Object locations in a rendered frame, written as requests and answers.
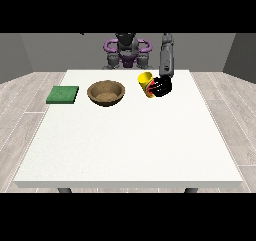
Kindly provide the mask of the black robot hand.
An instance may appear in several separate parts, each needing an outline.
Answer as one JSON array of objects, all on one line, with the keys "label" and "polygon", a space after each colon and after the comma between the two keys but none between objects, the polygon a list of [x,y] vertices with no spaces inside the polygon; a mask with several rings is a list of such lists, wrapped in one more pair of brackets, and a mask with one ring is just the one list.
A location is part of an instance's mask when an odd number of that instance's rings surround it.
[{"label": "black robot hand", "polygon": [[149,91],[156,97],[162,97],[172,91],[171,78],[167,75],[155,77],[154,83],[149,86]]}]

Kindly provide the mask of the yellow cup with melon print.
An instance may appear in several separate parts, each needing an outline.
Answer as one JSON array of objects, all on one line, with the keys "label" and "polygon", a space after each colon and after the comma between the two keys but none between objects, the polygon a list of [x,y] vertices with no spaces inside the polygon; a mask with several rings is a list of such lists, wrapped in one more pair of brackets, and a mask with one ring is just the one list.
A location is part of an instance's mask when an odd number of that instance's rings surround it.
[{"label": "yellow cup with melon print", "polygon": [[145,95],[149,98],[153,98],[154,94],[151,91],[151,86],[155,84],[154,77],[151,72],[143,72],[138,76],[138,82],[144,91]]}]

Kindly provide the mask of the brown wooden bowl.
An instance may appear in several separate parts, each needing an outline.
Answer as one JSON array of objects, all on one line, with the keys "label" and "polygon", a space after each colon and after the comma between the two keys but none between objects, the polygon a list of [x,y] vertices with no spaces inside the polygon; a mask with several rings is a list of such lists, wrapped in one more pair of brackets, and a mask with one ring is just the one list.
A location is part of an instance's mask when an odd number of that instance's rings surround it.
[{"label": "brown wooden bowl", "polygon": [[125,94],[125,87],[112,80],[104,80],[93,83],[87,89],[89,99],[103,107],[109,107],[117,104]]}]

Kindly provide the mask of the green square pad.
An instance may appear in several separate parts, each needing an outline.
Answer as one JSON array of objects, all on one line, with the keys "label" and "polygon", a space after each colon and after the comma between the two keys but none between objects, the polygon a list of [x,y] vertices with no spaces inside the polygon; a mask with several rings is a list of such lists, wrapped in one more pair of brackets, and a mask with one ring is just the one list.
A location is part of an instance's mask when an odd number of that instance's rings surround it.
[{"label": "green square pad", "polygon": [[73,104],[75,102],[78,86],[54,86],[47,99],[47,104]]}]

